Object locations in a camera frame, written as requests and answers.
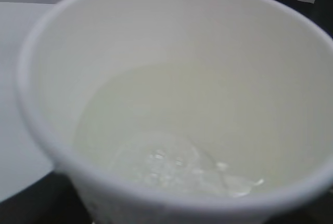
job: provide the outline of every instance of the paper cup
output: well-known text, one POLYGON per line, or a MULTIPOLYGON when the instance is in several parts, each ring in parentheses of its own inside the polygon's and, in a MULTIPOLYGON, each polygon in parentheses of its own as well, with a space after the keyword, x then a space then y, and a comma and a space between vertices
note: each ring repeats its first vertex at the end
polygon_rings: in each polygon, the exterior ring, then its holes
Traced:
POLYGON ((31 134, 96 223, 257 223, 333 182, 332 57, 320 28, 273 0, 64 0, 25 42, 17 96, 31 134), (71 149, 81 113, 111 76, 175 58, 211 59, 270 90, 284 185, 239 199, 171 195, 106 175, 71 149))

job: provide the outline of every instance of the cup rim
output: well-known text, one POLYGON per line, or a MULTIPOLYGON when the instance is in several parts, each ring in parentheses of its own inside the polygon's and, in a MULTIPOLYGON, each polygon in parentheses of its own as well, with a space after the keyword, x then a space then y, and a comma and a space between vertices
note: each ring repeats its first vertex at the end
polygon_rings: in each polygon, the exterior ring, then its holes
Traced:
MULTIPOLYGON (((69 172, 70 175, 75 176, 87 186, 93 186, 96 191, 104 195, 109 194, 137 206, 159 207, 168 212, 210 217, 235 217, 238 215, 247 218, 275 214, 297 207, 331 186, 333 183, 333 155, 318 170, 303 180, 266 194, 250 195, 238 199, 220 199, 218 197, 200 199, 198 197, 169 195, 141 186, 134 187, 130 182, 106 175, 71 151, 69 147, 59 141, 60 138, 47 124, 47 120, 34 101, 31 68, 33 67, 34 51, 43 32, 65 9, 81 1, 83 0, 63 0, 39 21, 21 49, 16 71, 16 98, 24 122, 34 140, 55 161, 55 166, 59 164, 60 171, 69 172)), ((333 55, 331 38, 305 16, 274 0, 258 1, 273 5, 278 10, 297 18, 331 49, 333 55)))

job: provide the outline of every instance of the liquid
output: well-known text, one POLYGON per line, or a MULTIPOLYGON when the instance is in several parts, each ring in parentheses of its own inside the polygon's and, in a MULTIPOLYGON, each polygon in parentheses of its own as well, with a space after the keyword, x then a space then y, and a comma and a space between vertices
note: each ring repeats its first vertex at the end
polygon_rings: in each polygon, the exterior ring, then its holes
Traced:
POLYGON ((248 121, 264 118, 249 93, 228 72, 197 62, 125 72, 88 103, 74 148, 108 173, 176 194, 258 192, 270 186, 267 153, 277 136, 267 139, 248 121))

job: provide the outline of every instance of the water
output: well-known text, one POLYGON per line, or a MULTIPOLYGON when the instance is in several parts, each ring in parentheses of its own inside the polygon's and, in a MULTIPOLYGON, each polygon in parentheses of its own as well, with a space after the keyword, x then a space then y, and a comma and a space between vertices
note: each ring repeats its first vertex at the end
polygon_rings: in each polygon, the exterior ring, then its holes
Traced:
POLYGON ((262 129, 269 119, 253 129, 248 119, 262 121, 258 107, 265 104, 245 99, 248 93, 227 71, 195 62, 125 72, 88 103, 74 148, 106 172, 148 187, 246 196, 269 186, 277 139, 272 126, 262 129))

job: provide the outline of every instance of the white table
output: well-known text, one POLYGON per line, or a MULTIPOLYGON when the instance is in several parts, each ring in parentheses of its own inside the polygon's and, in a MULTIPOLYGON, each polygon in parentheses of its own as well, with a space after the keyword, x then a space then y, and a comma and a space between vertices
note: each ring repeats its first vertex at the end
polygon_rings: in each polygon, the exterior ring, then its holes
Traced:
POLYGON ((21 44, 50 8, 52 5, 0 3, 0 202, 52 170, 23 125, 12 85, 21 44))

